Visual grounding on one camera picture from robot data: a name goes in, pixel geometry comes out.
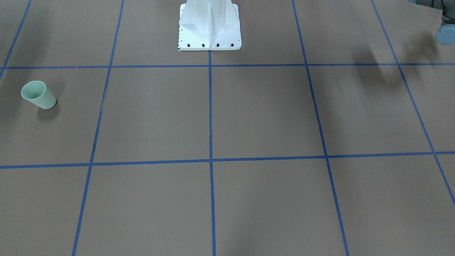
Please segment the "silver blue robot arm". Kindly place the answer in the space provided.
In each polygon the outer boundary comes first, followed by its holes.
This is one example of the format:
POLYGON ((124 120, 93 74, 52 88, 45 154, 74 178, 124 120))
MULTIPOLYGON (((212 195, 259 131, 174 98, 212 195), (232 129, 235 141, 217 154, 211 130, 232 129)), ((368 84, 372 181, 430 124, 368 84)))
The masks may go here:
POLYGON ((422 5, 441 10, 441 25, 435 33, 435 40, 441 45, 455 43, 455 1, 454 0, 408 0, 415 5, 422 5))

